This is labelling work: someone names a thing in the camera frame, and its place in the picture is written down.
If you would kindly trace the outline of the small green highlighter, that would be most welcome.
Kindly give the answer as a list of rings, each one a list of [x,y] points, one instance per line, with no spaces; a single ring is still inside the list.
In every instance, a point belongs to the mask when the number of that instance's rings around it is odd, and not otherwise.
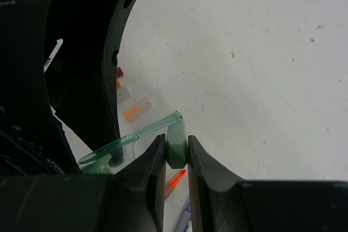
[[[167,129],[166,161],[174,170],[184,168],[188,162],[187,134],[182,116]]]

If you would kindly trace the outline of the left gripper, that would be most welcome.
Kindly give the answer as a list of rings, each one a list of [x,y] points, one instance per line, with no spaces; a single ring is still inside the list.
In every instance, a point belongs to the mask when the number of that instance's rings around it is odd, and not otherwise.
[[[80,173],[50,104],[92,150],[120,137],[117,56],[135,1],[1,0],[2,175]]]

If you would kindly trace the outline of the purple grey marker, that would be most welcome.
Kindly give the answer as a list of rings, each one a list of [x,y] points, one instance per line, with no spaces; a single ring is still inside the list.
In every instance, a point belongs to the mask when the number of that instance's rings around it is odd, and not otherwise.
[[[179,219],[175,225],[174,232],[186,232],[191,220],[191,205],[190,200],[185,203],[184,208],[179,216]]]

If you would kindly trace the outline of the clear purple marker cap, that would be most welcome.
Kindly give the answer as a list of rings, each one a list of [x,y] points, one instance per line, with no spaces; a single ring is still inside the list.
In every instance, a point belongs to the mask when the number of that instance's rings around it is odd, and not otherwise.
[[[117,89],[117,102],[118,103],[122,103],[125,100],[129,99],[130,97],[131,97],[130,93],[125,86],[122,86],[122,87]]]

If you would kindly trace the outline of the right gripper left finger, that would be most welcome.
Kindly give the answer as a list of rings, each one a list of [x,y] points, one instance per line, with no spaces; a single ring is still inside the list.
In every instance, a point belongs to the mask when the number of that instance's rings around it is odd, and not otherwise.
[[[165,135],[117,174],[1,179],[1,231],[162,231]]]

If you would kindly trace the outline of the clear orange marker cap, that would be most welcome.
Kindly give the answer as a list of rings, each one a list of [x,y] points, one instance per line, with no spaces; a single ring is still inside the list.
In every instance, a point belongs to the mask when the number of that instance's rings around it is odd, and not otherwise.
[[[142,98],[136,104],[127,109],[122,115],[127,122],[132,122],[147,112],[152,107],[147,97]]]

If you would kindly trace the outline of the brown marker cap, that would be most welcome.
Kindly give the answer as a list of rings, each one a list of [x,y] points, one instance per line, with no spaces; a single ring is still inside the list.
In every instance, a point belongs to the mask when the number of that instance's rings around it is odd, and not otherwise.
[[[122,77],[123,75],[124,75],[123,70],[120,67],[118,67],[116,72],[116,77],[119,78],[119,77]]]

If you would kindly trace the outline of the neon orange tip marker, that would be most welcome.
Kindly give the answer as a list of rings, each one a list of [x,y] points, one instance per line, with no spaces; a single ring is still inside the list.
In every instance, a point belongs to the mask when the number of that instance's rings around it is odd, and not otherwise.
[[[180,183],[182,178],[185,176],[186,170],[180,170],[170,181],[165,185],[165,200],[173,193],[177,185]]]

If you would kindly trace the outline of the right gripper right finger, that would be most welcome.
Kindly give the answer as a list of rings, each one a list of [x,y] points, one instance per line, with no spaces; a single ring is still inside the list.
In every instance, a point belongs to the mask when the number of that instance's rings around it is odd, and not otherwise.
[[[188,137],[193,231],[347,231],[347,182],[246,180]]]

